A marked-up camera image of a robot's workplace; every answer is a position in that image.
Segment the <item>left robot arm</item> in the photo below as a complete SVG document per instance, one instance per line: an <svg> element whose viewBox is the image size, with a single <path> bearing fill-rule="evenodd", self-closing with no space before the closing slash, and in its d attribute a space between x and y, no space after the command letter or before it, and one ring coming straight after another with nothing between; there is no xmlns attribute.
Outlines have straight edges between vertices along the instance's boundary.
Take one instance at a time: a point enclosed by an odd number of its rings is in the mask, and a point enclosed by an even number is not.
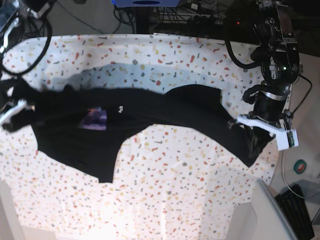
<svg viewBox="0 0 320 240"><path fill-rule="evenodd" d="M229 7L224 24L225 46L233 63L243 70L260 68L263 80L242 96L253 110L230 123L251 131L255 145L265 131L276 139L280 151L299 145L292 129L293 112L285 108L292 84L299 78L300 56L290 8L282 0L238 0ZM233 52L230 35L236 27L250 31L258 41L251 63L241 62Z"/></svg>

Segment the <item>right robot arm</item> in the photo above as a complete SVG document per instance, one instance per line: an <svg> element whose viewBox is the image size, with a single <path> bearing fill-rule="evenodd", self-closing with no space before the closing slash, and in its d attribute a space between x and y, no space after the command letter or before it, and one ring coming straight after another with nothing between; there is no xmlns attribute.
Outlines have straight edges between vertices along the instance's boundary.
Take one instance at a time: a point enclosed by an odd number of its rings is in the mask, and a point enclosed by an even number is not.
<svg viewBox="0 0 320 240"><path fill-rule="evenodd" d="M25 99L9 96L8 91L22 81L22 76L31 72L47 53L53 36L48 14L55 3L54 0L2 0L0 2L0 72L12 77L11 79L0 81L1 126L9 124L11 118L21 111L35 109ZM35 20L42 22L42 26L46 29L47 36L44 47L34 63L26 70L12 72L4 66L4 57L9 50L24 41L29 34L38 34L40 32ZM27 31L26 25L34 26L34 32L32 30Z"/></svg>

